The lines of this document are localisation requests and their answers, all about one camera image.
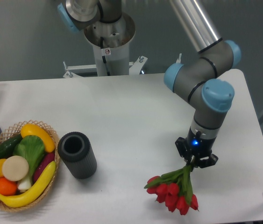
blue indicator light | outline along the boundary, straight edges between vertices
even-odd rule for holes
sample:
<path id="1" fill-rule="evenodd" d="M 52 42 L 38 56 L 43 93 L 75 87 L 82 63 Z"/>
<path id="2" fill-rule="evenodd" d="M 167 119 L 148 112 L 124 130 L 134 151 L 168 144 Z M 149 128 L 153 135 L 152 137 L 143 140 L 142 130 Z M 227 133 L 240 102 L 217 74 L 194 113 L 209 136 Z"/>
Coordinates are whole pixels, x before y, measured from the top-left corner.
<path id="1" fill-rule="evenodd" d="M 192 144 L 193 144 L 194 146 L 196 146 L 196 145 L 199 144 L 199 142 L 198 142 L 197 140 L 193 140 L 193 141 L 192 141 Z"/>

blue joint cap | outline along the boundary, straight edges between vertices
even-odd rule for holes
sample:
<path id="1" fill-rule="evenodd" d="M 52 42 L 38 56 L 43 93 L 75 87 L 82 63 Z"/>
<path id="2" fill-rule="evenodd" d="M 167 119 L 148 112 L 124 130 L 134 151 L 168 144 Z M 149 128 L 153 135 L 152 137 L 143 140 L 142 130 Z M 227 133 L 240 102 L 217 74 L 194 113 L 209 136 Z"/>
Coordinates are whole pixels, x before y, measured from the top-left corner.
<path id="1" fill-rule="evenodd" d="M 234 89 L 226 81 L 208 80 L 202 88 L 202 98 L 212 110 L 225 113 L 231 108 Z"/>
<path id="2" fill-rule="evenodd" d="M 229 44 L 233 51 L 233 65 L 232 68 L 234 68 L 242 59 L 242 51 L 240 50 L 240 47 L 234 42 L 227 40 L 225 43 Z"/>
<path id="3" fill-rule="evenodd" d="M 166 71 L 163 77 L 164 84 L 172 91 L 174 92 L 174 83 L 176 76 L 181 69 L 183 64 L 181 63 L 175 63 L 172 64 Z"/>
<path id="4" fill-rule="evenodd" d="M 67 14 L 64 6 L 62 4 L 59 4 L 57 6 L 57 11 L 61 16 L 62 21 L 66 25 L 66 27 L 73 33 L 79 32 L 79 30 L 76 28 L 72 20 L 70 19 L 69 15 Z"/>

ribbed black container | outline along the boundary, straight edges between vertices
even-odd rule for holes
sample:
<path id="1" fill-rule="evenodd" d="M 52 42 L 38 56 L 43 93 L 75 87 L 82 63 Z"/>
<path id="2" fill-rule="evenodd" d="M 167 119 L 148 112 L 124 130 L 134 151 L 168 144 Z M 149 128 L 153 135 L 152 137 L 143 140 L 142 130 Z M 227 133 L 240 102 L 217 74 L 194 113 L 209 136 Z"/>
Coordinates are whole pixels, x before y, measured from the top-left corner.
<path id="1" fill-rule="evenodd" d="M 58 146 L 58 154 L 78 179 L 92 176 L 97 169 L 97 162 L 89 139 L 80 132 L 71 132 L 64 135 Z"/>

tulip bouquet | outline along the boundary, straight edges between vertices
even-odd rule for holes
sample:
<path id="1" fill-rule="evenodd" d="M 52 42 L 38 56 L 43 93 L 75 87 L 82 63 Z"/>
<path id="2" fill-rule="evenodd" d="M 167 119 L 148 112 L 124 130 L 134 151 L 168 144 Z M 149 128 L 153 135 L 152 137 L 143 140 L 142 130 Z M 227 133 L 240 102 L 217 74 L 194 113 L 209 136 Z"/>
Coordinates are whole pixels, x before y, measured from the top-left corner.
<path id="1" fill-rule="evenodd" d="M 154 176 L 144 188 L 149 194 L 156 194 L 156 201 L 164 202 L 170 212 L 178 209 L 181 215 L 186 215 L 189 208 L 198 210 L 198 200 L 193 194 L 190 178 L 192 170 L 193 165 L 189 164 L 182 169 Z"/>

white table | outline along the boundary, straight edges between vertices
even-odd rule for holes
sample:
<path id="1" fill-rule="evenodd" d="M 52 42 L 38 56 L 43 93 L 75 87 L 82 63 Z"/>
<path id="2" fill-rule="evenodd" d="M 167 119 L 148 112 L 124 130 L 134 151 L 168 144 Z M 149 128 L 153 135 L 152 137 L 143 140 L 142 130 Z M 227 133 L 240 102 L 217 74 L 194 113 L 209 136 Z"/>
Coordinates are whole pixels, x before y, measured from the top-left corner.
<path id="1" fill-rule="evenodd" d="M 0 223 L 212 224 L 263 220 L 263 136 L 243 76 L 221 76 L 235 89 L 213 153 L 213 167 L 195 169 L 199 210 L 168 212 L 144 189 L 155 175 L 184 166 L 175 140 L 186 137 L 194 109 L 163 83 L 163 74 L 0 82 L 0 126 L 43 120 L 62 137 L 88 136 L 98 169 L 75 179 L 61 162 L 49 196 Z"/>

